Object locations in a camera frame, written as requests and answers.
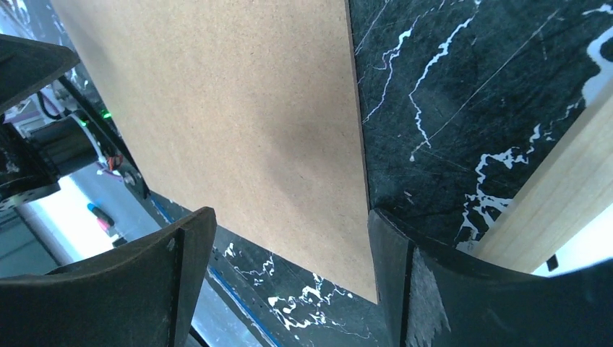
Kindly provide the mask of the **brown backing board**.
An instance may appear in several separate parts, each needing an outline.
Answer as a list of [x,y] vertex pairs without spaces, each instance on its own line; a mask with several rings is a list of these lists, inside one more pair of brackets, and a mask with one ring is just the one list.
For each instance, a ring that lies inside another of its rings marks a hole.
[[54,1],[147,185],[376,301],[345,1]]

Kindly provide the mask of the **light wooden picture frame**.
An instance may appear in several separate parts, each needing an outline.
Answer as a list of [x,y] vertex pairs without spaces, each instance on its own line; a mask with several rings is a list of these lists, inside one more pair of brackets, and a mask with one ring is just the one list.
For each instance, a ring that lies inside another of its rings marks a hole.
[[531,273],[612,203],[612,85],[586,107],[472,251]]

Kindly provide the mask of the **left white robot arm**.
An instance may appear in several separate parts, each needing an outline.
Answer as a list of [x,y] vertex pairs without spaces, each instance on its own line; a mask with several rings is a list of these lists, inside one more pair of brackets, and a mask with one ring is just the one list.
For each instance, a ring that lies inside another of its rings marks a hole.
[[[59,81],[98,127],[104,123],[66,79],[79,63],[67,47],[1,36],[1,114],[31,95],[44,104],[42,89]],[[69,111],[65,117],[26,134],[1,121],[1,209],[8,210],[60,190],[59,179],[102,158],[103,134],[90,132]]]

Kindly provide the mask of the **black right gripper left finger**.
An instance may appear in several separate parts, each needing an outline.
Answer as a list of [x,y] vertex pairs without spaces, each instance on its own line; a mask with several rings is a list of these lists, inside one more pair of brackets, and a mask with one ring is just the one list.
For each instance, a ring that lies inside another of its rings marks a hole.
[[203,207],[45,275],[1,280],[3,346],[184,346],[217,228]]

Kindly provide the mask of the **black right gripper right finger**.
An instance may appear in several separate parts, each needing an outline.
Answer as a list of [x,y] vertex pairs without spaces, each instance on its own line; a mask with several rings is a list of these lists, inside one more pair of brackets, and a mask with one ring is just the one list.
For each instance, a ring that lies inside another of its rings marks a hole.
[[378,303],[393,346],[610,346],[612,262],[547,278],[477,259],[373,209]]

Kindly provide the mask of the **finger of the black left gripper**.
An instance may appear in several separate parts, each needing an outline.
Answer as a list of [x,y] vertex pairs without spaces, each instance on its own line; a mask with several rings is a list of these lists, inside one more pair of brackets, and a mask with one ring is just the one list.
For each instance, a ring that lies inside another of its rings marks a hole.
[[57,80],[80,63],[71,49],[1,35],[1,112]]

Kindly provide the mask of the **cat and books photo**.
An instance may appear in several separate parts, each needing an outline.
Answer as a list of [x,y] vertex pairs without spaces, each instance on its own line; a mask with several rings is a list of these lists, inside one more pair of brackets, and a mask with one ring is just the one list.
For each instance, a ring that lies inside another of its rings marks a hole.
[[595,217],[556,253],[558,266],[542,264],[533,275],[552,277],[590,267],[612,258],[612,205]]

